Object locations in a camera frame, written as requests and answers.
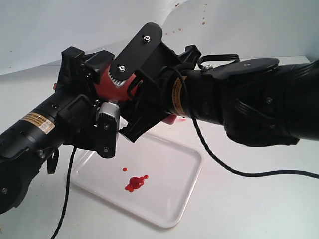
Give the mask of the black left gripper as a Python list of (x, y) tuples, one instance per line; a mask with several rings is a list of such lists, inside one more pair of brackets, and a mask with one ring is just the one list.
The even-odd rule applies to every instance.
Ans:
[(96, 148), (94, 125), (99, 97), (95, 84), (100, 83), (113, 59), (114, 54), (106, 50), (85, 54), (73, 46), (61, 53), (55, 90), (58, 105), (55, 136), (61, 144)]

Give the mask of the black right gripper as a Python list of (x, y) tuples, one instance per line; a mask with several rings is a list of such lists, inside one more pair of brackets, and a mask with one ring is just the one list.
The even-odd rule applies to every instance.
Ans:
[(127, 125), (119, 133), (135, 143), (143, 134), (169, 115), (176, 113), (173, 105), (173, 86), (179, 94), (188, 94), (183, 73), (193, 70), (201, 57), (195, 45), (186, 46), (177, 55), (164, 43), (160, 43), (146, 61), (135, 71), (129, 84), (129, 100), (120, 107)]

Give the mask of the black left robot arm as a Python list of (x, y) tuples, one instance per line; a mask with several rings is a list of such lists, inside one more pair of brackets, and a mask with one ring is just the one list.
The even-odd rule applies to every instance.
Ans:
[(55, 172), (60, 146), (114, 155), (115, 123), (99, 116), (102, 99), (96, 91), (113, 59), (105, 50), (64, 50), (54, 93), (1, 134), (1, 213), (21, 204), (43, 164), (49, 174)]

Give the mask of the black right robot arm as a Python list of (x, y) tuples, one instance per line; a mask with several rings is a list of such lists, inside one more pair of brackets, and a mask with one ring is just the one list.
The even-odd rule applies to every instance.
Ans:
[(121, 109), (128, 124), (120, 134), (131, 142), (169, 114), (221, 125), (249, 147), (319, 138), (318, 61), (202, 56), (194, 45), (177, 55), (160, 43), (154, 50), (126, 47), (116, 62), (135, 74)]

